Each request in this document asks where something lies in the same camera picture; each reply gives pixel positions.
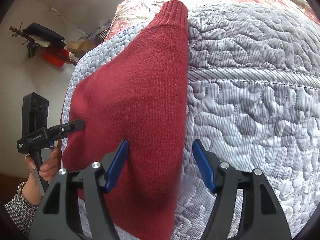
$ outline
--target stitched seam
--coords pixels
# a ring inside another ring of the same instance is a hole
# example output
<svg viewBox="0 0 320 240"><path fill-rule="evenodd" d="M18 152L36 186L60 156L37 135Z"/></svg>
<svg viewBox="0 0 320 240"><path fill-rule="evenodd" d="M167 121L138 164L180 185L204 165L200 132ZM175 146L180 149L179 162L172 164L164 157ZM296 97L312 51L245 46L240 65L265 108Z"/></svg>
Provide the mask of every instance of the stitched seam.
<svg viewBox="0 0 320 240"><path fill-rule="evenodd" d="M256 83L269 83L269 84L278 84L278 85L287 85L287 86L294 86L294 87L301 87L301 88L310 88L310 89L314 89L314 90L318 90L320 91L320 88L314 88L314 87L309 87L309 86L302 86L302 85L296 85L296 84L292 84L292 83L284 83L284 82L273 82L273 81L264 81L264 80L239 80L239 79L205 79L205 80L200 80L200 81L210 81L210 82L233 82L233 81L237 81L237 82L256 82Z"/></svg>
<svg viewBox="0 0 320 240"><path fill-rule="evenodd" d="M301 72L296 72L296 71L293 71L293 70L286 70L286 69L276 69L276 68L268 68L268 67L246 67L246 66L239 66L239 67L204 67L204 68L196 68L196 69L188 69L187 71L188 72L196 72L197 70L213 70L213 69L218 69L218 70L224 70L224 69L238 69L238 70L249 70L249 69L252 69L252 70L264 70L264 69L268 69L268 70L272 70L272 71L275 71L275 72L289 72L289 73L292 73L292 74L296 74L296 75L302 75L302 76L310 76L310 77L313 77L313 78L316 78L316 79L319 79L320 78L318 76L315 76L315 75L311 75L311 74L308 74L308 73L301 73Z"/></svg>

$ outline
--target wooden headboard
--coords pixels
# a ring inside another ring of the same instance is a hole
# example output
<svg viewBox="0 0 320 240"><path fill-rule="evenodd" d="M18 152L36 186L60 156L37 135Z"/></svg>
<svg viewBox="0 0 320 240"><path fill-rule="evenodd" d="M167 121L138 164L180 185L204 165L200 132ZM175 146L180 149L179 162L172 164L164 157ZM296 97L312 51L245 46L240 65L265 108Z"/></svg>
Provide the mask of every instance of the wooden headboard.
<svg viewBox="0 0 320 240"><path fill-rule="evenodd" d="M19 178L0 174L0 204L8 203L17 192L19 183L26 182L27 178Z"/></svg>

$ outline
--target person's hand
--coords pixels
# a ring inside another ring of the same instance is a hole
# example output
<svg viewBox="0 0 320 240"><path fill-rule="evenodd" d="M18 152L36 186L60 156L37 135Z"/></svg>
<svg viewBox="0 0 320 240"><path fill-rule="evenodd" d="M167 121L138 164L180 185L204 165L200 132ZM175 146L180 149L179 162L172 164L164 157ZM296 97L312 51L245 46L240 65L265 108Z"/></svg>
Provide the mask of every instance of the person's hand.
<svg viewBox="0 0 320 240"><path fill-rule="evenodd" d="M41 165L39 171L39 175L43 177L44 180L51 181L53 177L57 174L59 162L58 156L59 149L57 147L52 147L50 158ZM26 156L26 162L31 173L29 175L28 181L22 189L22 194L26 200L28 200L32 205L36 206L39 205L39 203L41 202L40 189L36 182L36 178L33 175L36 165L33 159L30 157L30 155Z"/></svg>

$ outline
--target red object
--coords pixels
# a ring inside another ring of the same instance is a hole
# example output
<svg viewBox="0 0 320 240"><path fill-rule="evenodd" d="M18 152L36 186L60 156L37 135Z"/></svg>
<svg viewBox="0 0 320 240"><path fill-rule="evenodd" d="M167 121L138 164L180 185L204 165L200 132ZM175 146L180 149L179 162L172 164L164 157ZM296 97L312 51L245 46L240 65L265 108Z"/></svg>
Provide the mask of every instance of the red object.
<svg viewBox="0 0 320 240"><path fill-rule="evenodd" d="M59 53L60 55L64 56L64 57L69 57L69 51L67 51L66 49L62 48L62 49L57 49L57 48L50 48L53 51ZM56 54L50 52L48 49L44 49L44 51L42 52L42 57L48 61L49 63L55 65L56 67L61 67L63 66L63 64L66 63L66 60L60 58L59 56L57 56Z"/></svg>
<svg viewBox="0 0 320 240"><path fill-rule="evenodd" d="M105 199L113 222L141 240L169 240L173 229L185 139L187 16L183 3L165 3L72 96L69 121L81 118L86 126L68 135L64 167L85 169L128 140L128 159Z"/></svg>

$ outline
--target metal screw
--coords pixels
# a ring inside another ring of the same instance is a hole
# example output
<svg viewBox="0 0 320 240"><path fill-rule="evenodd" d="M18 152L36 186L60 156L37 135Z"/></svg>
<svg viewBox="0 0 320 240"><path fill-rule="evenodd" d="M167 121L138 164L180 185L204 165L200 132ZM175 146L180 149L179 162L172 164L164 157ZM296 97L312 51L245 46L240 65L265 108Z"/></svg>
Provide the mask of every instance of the metal screw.
<svg viewBox="0 0 320 240"><path fill-rule="evenodd" d="M97 169L101 166L101 163L100 162L94 162L91 164L91 167L94 168L94 169Z"/></svg>
<svg viewBox="0 0 320 240"><path fill-rule="evenodd" d="M262 171L260 169L254 169L254 174L260 176L262 174Z"/></svg>
<svg viewBox="0 0 320 240"><path fill-rule="evenodd" d="M220 167L223 169L227 169L227 168L229 168L229 163L222 162L222 163L220 163Z"/></svg>
<svg viewBox="0 0 320 240"><path fill-rule="evenodd" d="M59 174L60 175L64 175L66 173L67 173L67 170L65 168L62 168L62 169L59 170Z"/></svg>

